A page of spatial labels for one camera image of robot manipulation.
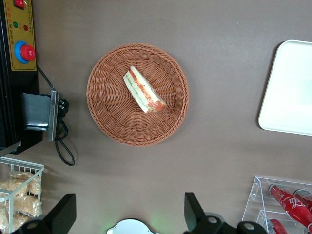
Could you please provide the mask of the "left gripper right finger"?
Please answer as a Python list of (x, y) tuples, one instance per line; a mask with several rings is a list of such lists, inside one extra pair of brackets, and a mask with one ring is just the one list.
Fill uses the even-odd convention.
[(204, 212), (196, 196), (186, 192), (184, 197), (185, 234), (235, 234), (224, 217), (217, 213)]

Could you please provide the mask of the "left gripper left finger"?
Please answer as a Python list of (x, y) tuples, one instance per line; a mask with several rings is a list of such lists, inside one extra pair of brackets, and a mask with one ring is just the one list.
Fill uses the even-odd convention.
[(77, 218), (76, 194), (66, 194), (43, 218), (32, 219), (15, 234), (67, 234)]

